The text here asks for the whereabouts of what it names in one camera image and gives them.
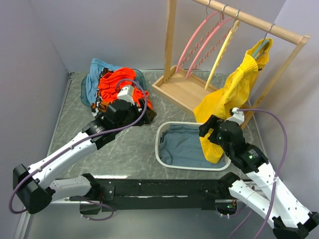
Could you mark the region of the green hanger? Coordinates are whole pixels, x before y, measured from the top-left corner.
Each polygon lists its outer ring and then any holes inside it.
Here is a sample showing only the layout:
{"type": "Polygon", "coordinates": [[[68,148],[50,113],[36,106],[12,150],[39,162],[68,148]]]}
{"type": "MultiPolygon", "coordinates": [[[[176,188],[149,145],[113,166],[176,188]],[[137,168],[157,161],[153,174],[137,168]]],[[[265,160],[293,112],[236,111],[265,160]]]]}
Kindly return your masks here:
{"type": "Polygon", "coordinates": [[[265,52],[265,50],[269,47],[270,45],[270,41],[268,39],[266,39],[267,34],[270,32],[270,30],[273,28],[273,26],[275,25],[275,23],[273,23],[268,31],[266,32],[264,39],[262,41],[262,43],[258,46],[258,48],[254,51],[254,53],[252,54],[252,57],[257,61],[265,52]]]}

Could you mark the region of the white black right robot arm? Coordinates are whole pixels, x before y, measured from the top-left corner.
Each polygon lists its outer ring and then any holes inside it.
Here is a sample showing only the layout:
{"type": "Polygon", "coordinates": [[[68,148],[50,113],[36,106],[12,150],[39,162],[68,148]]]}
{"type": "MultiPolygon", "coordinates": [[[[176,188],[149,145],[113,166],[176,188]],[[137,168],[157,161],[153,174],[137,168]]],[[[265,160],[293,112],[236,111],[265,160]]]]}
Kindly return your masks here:
{"type": "Polygon", "coordinates": [[[302,205],[276,175],[271,163],[257,146],[247,143],[239,113],[227,120],[211,115],[199,127],[199,135],[210,145],[221,146],[230,161],[263,192],[251,189],[239,176],[227,173],[218,182],[221,197],[233,197],[265,219],[278,239],[304,239],[319,225],[319,214],[302,205]]]}

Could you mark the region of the yellow shorts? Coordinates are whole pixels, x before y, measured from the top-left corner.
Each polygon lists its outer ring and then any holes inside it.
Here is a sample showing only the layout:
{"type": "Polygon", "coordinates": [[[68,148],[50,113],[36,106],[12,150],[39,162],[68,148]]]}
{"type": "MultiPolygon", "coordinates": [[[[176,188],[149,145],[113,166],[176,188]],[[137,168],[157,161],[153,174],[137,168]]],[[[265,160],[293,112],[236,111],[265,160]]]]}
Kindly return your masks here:
{"type": "Polygon", "coordinates": [[[249,99],[259,72],[269,62],[269,50],[272,47],[271,38],[261,39],[258,43],[245,52],[240,66],[228,76],[224,87],[206,95],[201,103],[194,109],[194,116],[197,123],[205,123],[211,115],[221,119],[230,117],[230,109],[241,108],[249,99]],[[252,56],[260,44],[269,42],[265,52],[255,60],[252,56]]]}

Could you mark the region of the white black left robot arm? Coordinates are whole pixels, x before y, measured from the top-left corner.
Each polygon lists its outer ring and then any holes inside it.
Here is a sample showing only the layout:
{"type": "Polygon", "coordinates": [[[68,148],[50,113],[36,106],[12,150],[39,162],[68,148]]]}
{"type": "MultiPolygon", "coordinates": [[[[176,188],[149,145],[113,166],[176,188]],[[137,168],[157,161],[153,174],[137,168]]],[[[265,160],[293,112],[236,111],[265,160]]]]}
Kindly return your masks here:
{"type": "Polygon", "coordinates": [[[156,112],[144,100],[137,103],[115,100],[99,113],[66,145],[45,159],[30,165],[20,164],[13,170],[13,189],[26,211],[36,214],[51,202],[68,197],[98,199],[100,184],[89,173],[77,178],[58,180],[63,170],[84,156],[113,141],[122,130],[131,126],[150,124],[156,112]]]}

